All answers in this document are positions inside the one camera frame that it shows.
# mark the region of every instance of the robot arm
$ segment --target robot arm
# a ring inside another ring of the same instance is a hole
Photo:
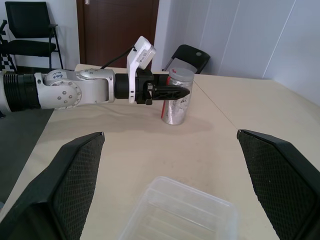
[[[141,36],[127,57],[127,73],[115,74],[111,69],[24,75],[0,72],[0,112],[67,110],[84,104],[113,103],[115,99],[151,105],[154,100],[177,100],[188,95],[186,88],[167,86],[167,74],[144,70],[155,54],[155,48]]]

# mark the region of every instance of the clear plastic box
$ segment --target clear plastic box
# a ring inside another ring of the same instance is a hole
[[[119,240],[236,240],[233,204],[168,177],[157,177]]]

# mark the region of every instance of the checkered pattern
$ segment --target checkered pattern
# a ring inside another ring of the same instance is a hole
[[[10,41],[7,30],[1,32],[1,37],[3,39],[3,43],[7,43]],[[0,53],[0,71],[14,72],[15,68],[9,61],[9,57],[11,57],[13,64],[16,64],[15,57],[13,55],[8,56],[7,54]]]

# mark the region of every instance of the black cable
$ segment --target black cable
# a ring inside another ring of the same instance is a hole
[[[112,64],[113,62],[117,61],[118,59],[124,57],[125,55],[127,55],[128,53],[131,52],[132,49],[134,49],[135,46],[130,47],[128,50],[126,50],[124,53],[122,53],[120,56],[115,57],[114,59],[108,61],[105,65],[103,65],[100,69],[105,69],[106,67],[108,67],[110,64]]]

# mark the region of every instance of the white wall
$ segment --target white wall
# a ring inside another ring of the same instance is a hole
[[[189,44],[211,56],[205,74],[272,78],[320,105],[319,9],[319,0],[171,0],[161,67]]]
[[[17,2],[28,2],[28,0],[11,0]],[[0,0],[0,21],[7,20],[5,7],[6,0]],[[62,61],[66,69],[73,70],[80,63],[77,4],[76,0],[46,0],[51,23],[58,24],[57,35],[62,53]],[[42,38],[37,41],[48,41]],[[48,68],[49,58],[35,56],[15,56],[18,66]],[[52,54],[52,67],[60,68],[58,53]]]

